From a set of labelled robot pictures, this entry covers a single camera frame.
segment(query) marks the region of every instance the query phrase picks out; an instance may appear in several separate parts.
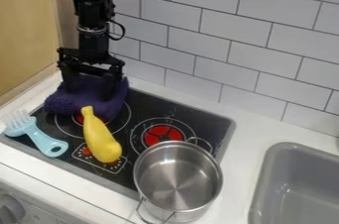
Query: toy stove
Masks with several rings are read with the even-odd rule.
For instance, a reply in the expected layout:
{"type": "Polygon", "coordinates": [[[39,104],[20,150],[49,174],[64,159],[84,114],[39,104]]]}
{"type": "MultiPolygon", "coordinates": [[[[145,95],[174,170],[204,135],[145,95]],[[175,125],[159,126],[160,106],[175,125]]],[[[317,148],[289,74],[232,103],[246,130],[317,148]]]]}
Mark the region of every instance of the toy stove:
{"type": "Polygon", "coordinates": [[[132,197],[133,193],[126,191],[136,190],[133,165],[146,148],[163,141],[186,141],[220,161],[234,128],[232,120],[227,118],[130,90],[119,115],[112,121],[104,121],[121,144],[123,156],[113,164],[103,164],[85,144],[81,115],[56,115],[40,108],[33,116],[43,132],[69,143],[64,155],[58,159],[46,158],[33,150],[36,147],[27,136],[7,139],[4,143],[132,197]]]}

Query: blue toy brush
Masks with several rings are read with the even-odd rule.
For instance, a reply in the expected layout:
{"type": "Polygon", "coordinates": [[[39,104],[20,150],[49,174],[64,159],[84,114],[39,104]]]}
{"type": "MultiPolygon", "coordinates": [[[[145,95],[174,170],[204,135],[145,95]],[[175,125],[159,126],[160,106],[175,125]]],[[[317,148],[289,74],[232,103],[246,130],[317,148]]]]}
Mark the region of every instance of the blue toy brush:
{"type": "Polygon", "coordinates": [[[37,119],[30,116],[26,110],[16,111],[4,119],[8,137],[19,137],[27,134],[37,148],[46,156],[59,157],[68,150],[68,143],[54,139],[43,133],[37,127],[37,119]]]}

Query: stainless steel sink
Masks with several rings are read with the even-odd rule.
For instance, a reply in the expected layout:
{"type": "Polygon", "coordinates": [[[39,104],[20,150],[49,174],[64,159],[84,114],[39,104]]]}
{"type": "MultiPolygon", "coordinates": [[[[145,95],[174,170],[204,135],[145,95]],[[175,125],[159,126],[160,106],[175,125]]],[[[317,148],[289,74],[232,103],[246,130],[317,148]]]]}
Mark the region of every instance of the stainless steel sink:
{"type": "Polygon", "coordinates": [[[249,224],[338,224],[339,158],[295,143],[268,149],[249,224]]]}

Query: stainless steel pot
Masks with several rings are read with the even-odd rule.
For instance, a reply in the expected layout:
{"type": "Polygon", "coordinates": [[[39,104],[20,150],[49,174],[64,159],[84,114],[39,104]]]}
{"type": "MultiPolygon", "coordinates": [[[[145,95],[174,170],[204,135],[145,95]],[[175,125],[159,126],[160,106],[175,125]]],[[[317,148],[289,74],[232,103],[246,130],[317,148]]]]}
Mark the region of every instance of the stainless steel pot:
{"type": "Polygon", "coordinates": [[[222,172],[214,158],[191,143],[163,142],[145,150],[134,166],[134,182],[142,205],[168,222],[191,222],[200,218],[218,196],[222,172]]]}

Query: purple towel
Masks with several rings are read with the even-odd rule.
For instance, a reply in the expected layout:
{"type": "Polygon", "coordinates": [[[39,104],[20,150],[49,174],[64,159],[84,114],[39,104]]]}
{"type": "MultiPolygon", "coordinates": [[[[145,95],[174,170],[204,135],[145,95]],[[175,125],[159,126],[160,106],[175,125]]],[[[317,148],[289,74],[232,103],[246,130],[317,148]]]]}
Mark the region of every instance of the purple towel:
{"type": "Polygon", "coordinates": [[[124,78],[118,82],[114,97],[108,101],[101,101],[99,94],[102,84],[103,78],[81,75],[76,80],[77,89],[81,90],[69,93],[62,82],[56,92],[46,99],[44,108],[51,113],[73,115],[79,114],[81,108],[85,106],[93,106],[96,116],[111,120],[122,108],[129,84],[127,78],[124,78]]]}

